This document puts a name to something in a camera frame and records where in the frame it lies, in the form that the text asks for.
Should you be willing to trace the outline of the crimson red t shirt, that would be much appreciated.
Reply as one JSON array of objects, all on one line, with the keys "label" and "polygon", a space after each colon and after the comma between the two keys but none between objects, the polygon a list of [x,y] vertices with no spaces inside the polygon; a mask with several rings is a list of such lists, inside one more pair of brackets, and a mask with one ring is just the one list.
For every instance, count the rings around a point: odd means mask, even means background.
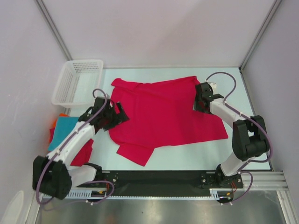
[{"label": "crimson red t shirt", "polygon": [[129,120],[109,130],[117,154],[145,166],[158,147],[227,139],[222,120],[193,109],[196,76],[156,83],[115,79],[111,99]]}]

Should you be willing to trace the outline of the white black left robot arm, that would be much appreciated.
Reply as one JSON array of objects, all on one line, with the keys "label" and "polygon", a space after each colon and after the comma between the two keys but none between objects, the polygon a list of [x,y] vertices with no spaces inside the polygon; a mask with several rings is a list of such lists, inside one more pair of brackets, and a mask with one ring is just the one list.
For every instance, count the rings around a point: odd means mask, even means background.
[{"label": "white black left robot arm", "polygon": [[89,162],[73,167],[72,161],[99,130],[110,130],[129,120],[120,102],[97,97],[79,118],[67,137],[46,156],[33,162],[32,187],[36,199],[43,193],[51,198],[64,199],[74,187],[81,185],[107,186],[102,168]]}]

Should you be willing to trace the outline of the white perforated plastic basket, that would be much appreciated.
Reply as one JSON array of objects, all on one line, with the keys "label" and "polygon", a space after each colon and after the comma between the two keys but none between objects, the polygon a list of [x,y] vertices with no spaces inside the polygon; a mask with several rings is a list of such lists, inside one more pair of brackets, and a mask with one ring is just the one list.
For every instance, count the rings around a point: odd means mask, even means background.
[{"label": "white perforated plastic basket", "polygon": [[79,108],[93,103],[92,91],[100,87],[103,61],[67,61],[59,74],[51,102],[64,108]]}]

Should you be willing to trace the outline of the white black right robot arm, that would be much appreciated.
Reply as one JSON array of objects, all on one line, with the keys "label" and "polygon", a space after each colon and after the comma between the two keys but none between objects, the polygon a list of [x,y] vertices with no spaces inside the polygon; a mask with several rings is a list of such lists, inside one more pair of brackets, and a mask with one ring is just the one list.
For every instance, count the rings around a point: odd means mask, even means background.
[{"label": "white black right robot arm", "polygon": [[270,150],[264,119],[249,117],[236,110],[220,94],[214,94],[212,86],[201,83],[195,86],[194,109],[218,116],[232,128],[232,154],[215,171],[215,184],[226,188],[238,178],[241,170],[257,157]]}]

